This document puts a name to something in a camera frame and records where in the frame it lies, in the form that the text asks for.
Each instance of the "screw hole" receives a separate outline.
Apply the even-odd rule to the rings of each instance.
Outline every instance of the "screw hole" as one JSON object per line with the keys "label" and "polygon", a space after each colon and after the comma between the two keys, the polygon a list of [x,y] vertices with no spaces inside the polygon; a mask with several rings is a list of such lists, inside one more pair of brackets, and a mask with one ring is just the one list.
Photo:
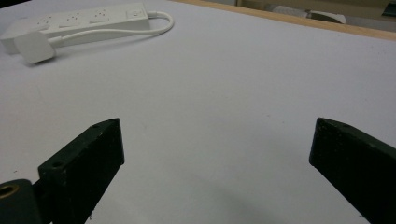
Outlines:
{"label": "screw hole", "polygon": [[64,161],[56,161],[55,163],[52,164],[53,168],[59,168],[64,165]]}
{"label": "screw hole", "polygon": [[0,188],[0,199],[6,198],[17,192],[20,187],[18,185],[6,185]]}

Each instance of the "wooden table edge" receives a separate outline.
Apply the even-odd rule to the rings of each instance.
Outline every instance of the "wooden table edge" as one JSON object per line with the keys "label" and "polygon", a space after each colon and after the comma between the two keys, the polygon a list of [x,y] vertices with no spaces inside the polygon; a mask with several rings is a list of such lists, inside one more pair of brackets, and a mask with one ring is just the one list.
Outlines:
{"label": "wooden table edge", "polygon": [[314,20],[310,20],[310,19],[306,19],[306,18],[299,18],[299,17],[283,15],[283,14],[278,14],[278,13],[273,13],[273,12],[250,9],[250,8],[246,8],[246,7],[235,7],[235,6],[223,5],[223,4],[219,4],[219,3],[212,3],[212,2],[206,2],[206,1],[201,1],[201,0],[172,0],[172,1],[190,4],[190,5],[196,5],[196,6],[200,6],[200,7],[211,7],[211,8],[246,14],[246,15],[250,15],[250,16],[265,18],[265,19],[269,19],[269,20],[273,20],[273,21],[283,21],[283,22],[287,22],[287,23],[315,27],[315,28],[331,30],[331,31],[337,31],[337,32],[342,32],[342,33],[347,33],[347,34],[363,35],[363,36],[370,36],[370,37],[379,38],[379,39],[396,41],[396,33],[388,32],[388,31],[381,31],[381,30],[375,30],[375,29],[352,26],[352,25],[345,25],[345,24],[337,24],[337,23],[332,23],[332,22],[327,22],[327,21],[314,21]]}

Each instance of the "white tabletop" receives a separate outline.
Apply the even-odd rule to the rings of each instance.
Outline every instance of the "white tabletop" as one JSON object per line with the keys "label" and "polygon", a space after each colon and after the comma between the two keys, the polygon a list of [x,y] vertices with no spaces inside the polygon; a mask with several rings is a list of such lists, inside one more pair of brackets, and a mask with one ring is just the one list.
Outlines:
{"label": "white tabletop", "polygon": [[[1,9],[0,32],[124,2],[35,0]],[[308,156],[317,117],[396,146],[394,42],[145,4],[175,27],[39,65],[0,47],[0,182],[37,181],[36,167],[90,125],[120,118],[126,163],[88,223],[368,223]]]}

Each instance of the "power outlet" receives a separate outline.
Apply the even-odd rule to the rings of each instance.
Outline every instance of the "power outlet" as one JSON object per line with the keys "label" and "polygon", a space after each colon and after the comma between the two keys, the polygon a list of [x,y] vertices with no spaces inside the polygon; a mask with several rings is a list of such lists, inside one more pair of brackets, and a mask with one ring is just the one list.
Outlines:
{"label": "power outlet", "polygon": [[[51,38],[97,29],[149,30],[149,17],[142,3],[54,13],[15,21],[0,36],[0,41],[9,54],[14,54],[18,53],[14,38],[26,33],[40,31],[47,38]],[[123,36],[127,34],[89,35],[66,41],[63,45],[70,46]]]}

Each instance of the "white cable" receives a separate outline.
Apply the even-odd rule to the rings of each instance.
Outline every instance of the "white cable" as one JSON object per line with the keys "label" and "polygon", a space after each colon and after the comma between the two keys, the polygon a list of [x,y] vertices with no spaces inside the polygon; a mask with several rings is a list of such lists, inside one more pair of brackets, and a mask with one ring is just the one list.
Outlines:
{"label": "white cable", "polygon": [[97,35],[97,34],[160,35],[160,34],[163,34],[167,31],[169,31],[175,24],[175,21],[172,18],[172,16],[165,12],[150,11],[150,12],[148,12],[148,18],[149,19],[166,19],[169,22],[165,27],[163,27],[161,29],[144,30],[144,31],[116,30],[116,29],[89,30],[89,31],[78,32],[78,33],[75,33],[72,35],[56,36],[56,37],[50,38],[49,42],[51,43],[52,46],[56,46],[56,45],[63,43],[66,40],[79,38],[79,37],[82,37],[85,35]]}

